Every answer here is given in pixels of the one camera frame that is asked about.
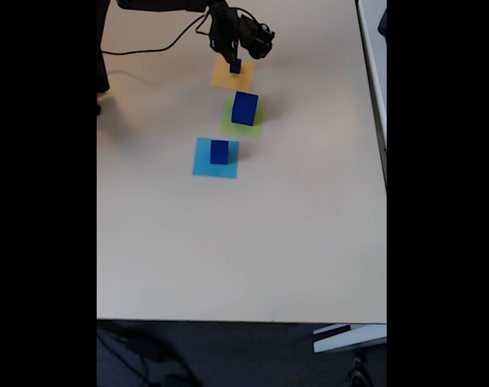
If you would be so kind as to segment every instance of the blue paper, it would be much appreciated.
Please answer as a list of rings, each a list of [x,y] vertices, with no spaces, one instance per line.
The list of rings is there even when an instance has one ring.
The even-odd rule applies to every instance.
[[[194,156],[193,175],[237,178],[238,141],[228,141],[228,164],[210,163],[210,146],[212,139],[198,138]]]

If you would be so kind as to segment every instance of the gray carpet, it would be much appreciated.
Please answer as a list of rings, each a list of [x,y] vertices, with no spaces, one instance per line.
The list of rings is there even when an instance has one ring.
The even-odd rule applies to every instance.
[[[292,334],[294,324],[240,322],[120,322],[168,342],[203,387],[345,387],[351,352],[313,353],[313,337]],[[102,338],[134,368],[140,358],[109,335]],[[375,387],[385,387],[386,346],[367,349]],[[147,362],[150,381],[163,383],[178,364]],[[97,385],[138,387],[141,380],[97,341]]]

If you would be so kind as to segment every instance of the dark blue cube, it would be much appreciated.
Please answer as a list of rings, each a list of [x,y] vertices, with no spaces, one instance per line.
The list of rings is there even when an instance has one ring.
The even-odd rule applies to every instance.
[[[235,64],[230,65],[230,72],[233,74],[240,74],[241,73],[241,60],[237,59],[237,62]]]
[[[213,139],[210,144],[210,163],[228,164],[228,141]]]
[[[238,91],[235,94],[234,107],[231,111],[231,122],[253,126],[259,96]]]

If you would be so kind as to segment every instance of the green paper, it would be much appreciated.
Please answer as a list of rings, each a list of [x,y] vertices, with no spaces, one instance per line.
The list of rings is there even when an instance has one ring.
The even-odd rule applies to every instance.
[[[241,123],[231,122],[231,111],[234,107],[232,99],[226,99],[222,110],[221,133],[230,135],[248,135],[250,137],[262,136],[262,121],[263,121],[263,103],[257,105],[257,113],[255,116],[255,125],[252,127],[242,125]]]

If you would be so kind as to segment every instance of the yellow paper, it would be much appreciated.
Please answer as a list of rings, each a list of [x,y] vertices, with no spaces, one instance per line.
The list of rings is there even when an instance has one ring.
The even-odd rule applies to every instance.
[[[251,82],[255,72],[255,62],[243,60],[241,63],[241,73],[230,73],[230,65],[226,63],[225,58],[219,56],[215,62],[211,86],[222,87],[223,89],[251,91]]]

